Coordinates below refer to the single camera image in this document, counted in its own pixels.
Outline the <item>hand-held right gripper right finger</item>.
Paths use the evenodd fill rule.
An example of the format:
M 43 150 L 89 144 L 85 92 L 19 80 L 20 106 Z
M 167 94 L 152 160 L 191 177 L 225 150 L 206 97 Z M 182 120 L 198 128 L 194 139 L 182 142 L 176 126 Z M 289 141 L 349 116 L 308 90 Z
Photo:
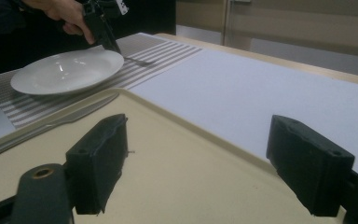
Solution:
M 354 164 L 350 152 L 298 120 L 274 115 L 266 157 L 312 215 L 337 215 Z

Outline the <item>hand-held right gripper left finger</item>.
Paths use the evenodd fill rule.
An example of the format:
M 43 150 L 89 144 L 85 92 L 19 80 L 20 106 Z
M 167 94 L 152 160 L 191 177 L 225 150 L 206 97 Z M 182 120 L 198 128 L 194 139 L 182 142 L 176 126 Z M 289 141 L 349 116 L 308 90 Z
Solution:
M 69 192 L 79 215 L 104 212 L 128 157 L 127 120 L 124 114 L 100 120 L 66 152 Z

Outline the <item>metal fork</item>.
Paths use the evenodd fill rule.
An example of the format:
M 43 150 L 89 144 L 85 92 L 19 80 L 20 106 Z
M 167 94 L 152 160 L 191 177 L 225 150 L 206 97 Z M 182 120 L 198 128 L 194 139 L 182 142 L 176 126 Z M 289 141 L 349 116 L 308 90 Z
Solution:
M 151 65 L 151 64 L 155 63 L 154 61 L 148 62 L 148 61 L 133 59 L 133 58 L 131 58 L 131 57 L 123 57 L 123 58 L 124 58 L 124 60 L 126 60 L 126 61 L 133 62 L 133 63 L 135 63 L 135 64 L 137 64 L 137 65 L 140 65 L 140 66 L 148 66 L 148 65 Z

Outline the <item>white plate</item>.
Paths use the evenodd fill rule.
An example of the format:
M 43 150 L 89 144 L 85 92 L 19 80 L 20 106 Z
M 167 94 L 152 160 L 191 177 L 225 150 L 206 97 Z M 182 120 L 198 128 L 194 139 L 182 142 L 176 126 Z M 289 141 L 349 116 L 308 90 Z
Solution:
M 123 64 L 124 58 L 111 50 L 70 51 L 24 66 L 12 77 L 10 86 L 32 95 L 70 94 L 103 83 Z

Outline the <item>metal knife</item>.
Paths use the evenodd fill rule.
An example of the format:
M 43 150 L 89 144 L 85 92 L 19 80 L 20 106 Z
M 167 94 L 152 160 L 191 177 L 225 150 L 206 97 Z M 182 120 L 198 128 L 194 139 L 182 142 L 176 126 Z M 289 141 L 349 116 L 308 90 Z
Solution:
M 28 129 L 28 130 L 22 130 L 16 136 L 14 136 L 8 140 L 4 140 L 2 143 L 0 143 L 0 154 L 11 149 L 12 147 L 17 146 L 17 145 L 19 145 L 31 138 L 34 138 L 42 133 L 48 132 L 54 128 L 62 126 L 63 124 L 73 123 L 79 119 L 83 119 L 87 115 L 99 110 L 100 108 L 104 107 L 105 105 L 108 105 L 110 102 L 112 102 L 117 97 L 118 97 L 118 93 L 114 92 L 112 95 L 104 97 L 103 99 L 101 99 L 95 103 L 78 108 L 76 111 L 67 113 L 57 119 L 50 121 L 50 122 L 37 125 L 36 127 Z

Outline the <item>beige tray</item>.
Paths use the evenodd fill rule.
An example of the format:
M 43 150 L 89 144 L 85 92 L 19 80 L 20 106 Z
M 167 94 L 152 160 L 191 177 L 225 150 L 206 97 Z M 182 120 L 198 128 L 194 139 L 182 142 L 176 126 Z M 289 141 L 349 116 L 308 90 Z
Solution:
M 0 154 L 0 201 L 26 171 L 62 163 L 98 121 L 125 114 L 129 157 L 100 215 L 75 224 L 342 224 L 315 217 L 266 161 L 125 90 L 96 93 L 41 121 L 47 124 L 112 96 L 109 104 Z

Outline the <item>black curtain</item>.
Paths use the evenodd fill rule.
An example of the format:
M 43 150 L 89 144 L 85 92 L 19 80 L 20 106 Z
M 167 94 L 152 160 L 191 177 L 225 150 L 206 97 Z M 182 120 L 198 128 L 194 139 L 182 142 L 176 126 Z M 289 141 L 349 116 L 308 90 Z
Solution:
M 116 37 L 176 34 L 176 0 L 123 0 L 129 12 L 114 21 Z

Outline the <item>grey striped placemat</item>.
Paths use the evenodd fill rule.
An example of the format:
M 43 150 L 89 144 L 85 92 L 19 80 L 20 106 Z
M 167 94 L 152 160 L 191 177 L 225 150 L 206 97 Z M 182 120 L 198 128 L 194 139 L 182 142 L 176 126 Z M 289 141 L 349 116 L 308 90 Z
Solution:
M 124 60 L 121 69 L 103 83 L 70 94 L 32 95 L 15 91 L 10 80 L 20 70 L 0 74 L 0 136 L 36 122 L 68 105 L 110 88 L 130 89 L 195 56 L 201 49 L 147 34 L 118 40 L 122 57 L 155 63 L 140 66 Z

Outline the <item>white table mat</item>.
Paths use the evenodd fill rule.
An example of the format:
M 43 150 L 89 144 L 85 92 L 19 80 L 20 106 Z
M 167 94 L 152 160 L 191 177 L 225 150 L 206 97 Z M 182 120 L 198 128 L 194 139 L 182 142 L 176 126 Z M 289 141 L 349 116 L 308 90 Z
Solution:
M 355 157 L 358 84 L 303 65 L 263 62 L 219 50 L 195 56 L 125 89 L 251 152 L 266 155 L 274 115 L 296 119 Z

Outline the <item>wooden counter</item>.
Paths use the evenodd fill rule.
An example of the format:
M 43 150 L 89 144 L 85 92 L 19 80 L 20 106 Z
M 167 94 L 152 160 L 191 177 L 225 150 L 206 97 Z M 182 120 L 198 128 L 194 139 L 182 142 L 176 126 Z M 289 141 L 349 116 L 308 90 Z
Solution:
M 358 75 L 358 0 L 176 0 L 176 22 L 227 47 Z

